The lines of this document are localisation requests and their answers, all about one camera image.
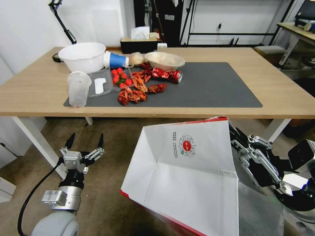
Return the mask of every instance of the white table leg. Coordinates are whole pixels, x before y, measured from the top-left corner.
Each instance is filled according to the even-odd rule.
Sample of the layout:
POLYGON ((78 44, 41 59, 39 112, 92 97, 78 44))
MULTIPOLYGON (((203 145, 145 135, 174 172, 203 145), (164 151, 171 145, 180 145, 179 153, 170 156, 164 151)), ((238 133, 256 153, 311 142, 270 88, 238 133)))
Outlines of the white table leg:
MULTIPOLYGON (((29 117, 12 117, 15 123, 22 129, 26 136, 31 140, 35 147, 45 157, 52 167, 55 167, 59 157, 51 148, 47 140, 44 138, 40 130, 36 127, 33 121, 29 117)), ((65 179, 66 174, 64 172, 65 166, 61 164, 57 169, 57 173, 61 178, 65 179)))
POLYGON ((269 142, 273 142, 290 121, 291 119, 274 119, 262 137, 269 142))
POLYGON ((298 42, 299 42, 299 38, 297 36, 293 35, 292 36, 292 42, 290 43, 288 49, 285 51, 285 54, 281 58, 279 65, 283 66, 285 64, 285 62, 290 57, 291 52, 293 51, 293 49, 295 48, 295 46, 297 45, 298 42))
POLYGON ((92 117, 86 116, 85 119, 86 119, 86 121, 88 122, 89 125, 92 125, 92 124, 93 124, 93 119, 92 119, 92 117))

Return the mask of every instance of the paper bag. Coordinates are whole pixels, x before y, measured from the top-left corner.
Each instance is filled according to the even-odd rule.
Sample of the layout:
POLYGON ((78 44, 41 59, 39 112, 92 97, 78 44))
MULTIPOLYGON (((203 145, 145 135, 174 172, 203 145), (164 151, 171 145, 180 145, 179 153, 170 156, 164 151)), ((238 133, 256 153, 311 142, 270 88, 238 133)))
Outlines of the paper bag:
POLYGON ((143 127, 120 192, 182 235, 238 236, 227 118, 143 127))

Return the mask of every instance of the blue paper cup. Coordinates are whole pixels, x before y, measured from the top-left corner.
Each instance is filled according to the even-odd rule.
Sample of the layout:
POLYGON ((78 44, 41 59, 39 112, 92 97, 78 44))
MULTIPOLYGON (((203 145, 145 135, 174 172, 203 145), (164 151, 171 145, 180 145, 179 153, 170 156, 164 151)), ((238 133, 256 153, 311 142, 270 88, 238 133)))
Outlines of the blue paper cup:
POLYGON ((315 22, 314 22, 314 21, 309 21, 309 22, 304 26, 304 31, 315 31, 315 22))
POLYGON ((109 51, 104 54, 105 68, 129 67, 129 57, 111 53, 109 51))

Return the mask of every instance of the white plastic bowl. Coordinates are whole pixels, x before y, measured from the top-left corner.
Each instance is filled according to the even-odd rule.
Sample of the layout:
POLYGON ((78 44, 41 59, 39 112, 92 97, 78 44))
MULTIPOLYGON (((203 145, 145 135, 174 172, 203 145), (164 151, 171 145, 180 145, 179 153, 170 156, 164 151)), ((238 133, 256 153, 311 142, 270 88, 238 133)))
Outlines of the white plastic bowl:
POLYGON ((58 56, 71 72, 92 73, 104 67, 105 45, 100 43, 78 43, 62 49, 58 56))
POLYGON ((166 52, 149 52, 144 57, 153 68, 157 67, 164 71, 174 71, 185 65, 182 57, 166 52))

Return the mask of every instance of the crushed soda can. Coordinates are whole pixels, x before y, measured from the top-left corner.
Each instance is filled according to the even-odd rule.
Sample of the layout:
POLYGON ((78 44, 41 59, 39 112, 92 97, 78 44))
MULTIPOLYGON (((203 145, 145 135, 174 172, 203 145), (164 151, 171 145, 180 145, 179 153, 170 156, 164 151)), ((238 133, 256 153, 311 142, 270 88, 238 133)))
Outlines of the crushed soda can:
POLYGON ((154 68, 152 70, 152 77, 164 78, 164 79, 167 79, 173 83, 179 83, 183 77, 183 73, 179 70, 166 72, 160 68, 154 68))

